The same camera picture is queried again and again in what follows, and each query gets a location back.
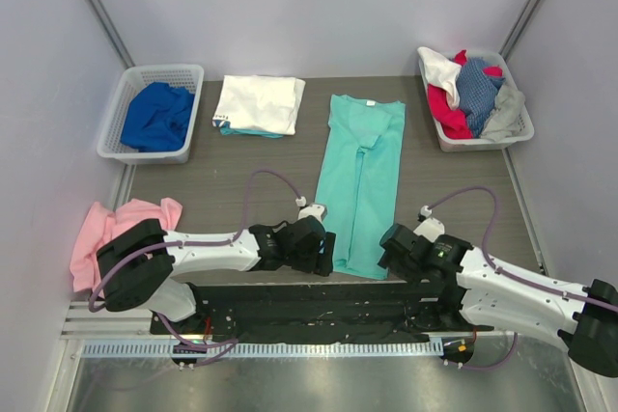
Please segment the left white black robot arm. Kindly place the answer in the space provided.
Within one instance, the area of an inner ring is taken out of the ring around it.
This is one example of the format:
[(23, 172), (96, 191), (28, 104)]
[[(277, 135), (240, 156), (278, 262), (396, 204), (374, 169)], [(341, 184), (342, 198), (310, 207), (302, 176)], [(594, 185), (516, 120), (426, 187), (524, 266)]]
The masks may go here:
[(147, 309), (163, 315), (186, 334), (206, 320), (197, 290), (176, 277), (195, 272), (275, 271), (281, 267), (319, 276), (333, 271), (336, 234), (320, 219), (306, 216), (241, 232), (191, 234), (166, 231), (147, 219), (97, 251), (100, 283), (89, 309), (112, 313)]

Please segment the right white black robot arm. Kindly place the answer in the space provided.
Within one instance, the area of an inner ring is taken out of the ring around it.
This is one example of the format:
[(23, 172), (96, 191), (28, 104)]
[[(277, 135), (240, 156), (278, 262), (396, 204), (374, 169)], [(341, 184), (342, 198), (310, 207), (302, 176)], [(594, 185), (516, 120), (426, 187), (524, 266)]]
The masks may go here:
[(499, 329), (552, 345), (595, 374), (617, 375), (617, 289), (551, 279), (492, 256), (425, 221), (395, 224), (379, 266), (419, 296), (407, 312), (417, 332)]

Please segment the teal t shirt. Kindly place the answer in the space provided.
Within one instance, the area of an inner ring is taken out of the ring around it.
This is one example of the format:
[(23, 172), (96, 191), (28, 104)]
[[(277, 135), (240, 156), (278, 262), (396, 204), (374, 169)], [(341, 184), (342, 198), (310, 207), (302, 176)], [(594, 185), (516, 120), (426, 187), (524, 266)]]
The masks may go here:
[(316, 201), (336, 235), (333, 270), (384, 280), (379, 242), (393, 225), (406, 106), (334, 95)]

